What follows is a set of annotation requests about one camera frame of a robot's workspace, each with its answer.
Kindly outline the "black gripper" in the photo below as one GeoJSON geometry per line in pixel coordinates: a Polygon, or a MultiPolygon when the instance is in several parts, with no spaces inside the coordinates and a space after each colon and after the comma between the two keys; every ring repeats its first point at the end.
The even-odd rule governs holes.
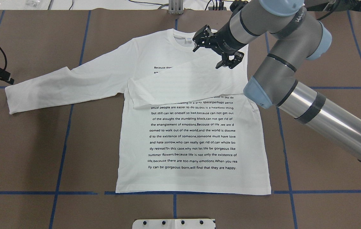
{"type": "Polygon", "coordinates": [[[212,32],[209,25],[199,29],[192,38],[195,46],[193,52],[200,47],[212,49],[221,56],[222,60],[216,65],[216,69],[220,67],[228,67],[233,69],[242,62],[244,53],[239,50],[245,46],[238,42],[231,35],[230,29],[220,29],[218,32],[212,32]]]}

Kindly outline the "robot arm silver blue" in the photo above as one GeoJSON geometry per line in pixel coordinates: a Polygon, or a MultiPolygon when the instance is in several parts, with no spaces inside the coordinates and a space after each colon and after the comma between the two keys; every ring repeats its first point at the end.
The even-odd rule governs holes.
{"type": "Polygon", "coordinates": [[[204,25],[192,40],[194,51],[209,48],[221,56],[216,68],[234,68],[243,60],[242,48],[269,33],[276,42],[243,94],[263,108],[278,107],[299,123],[337,142],[361,163],[361,119],[297,78],[304,62],[320,58],[332,35],[303,0],[234,1],[232,16],[217,32],[204,25]]]}

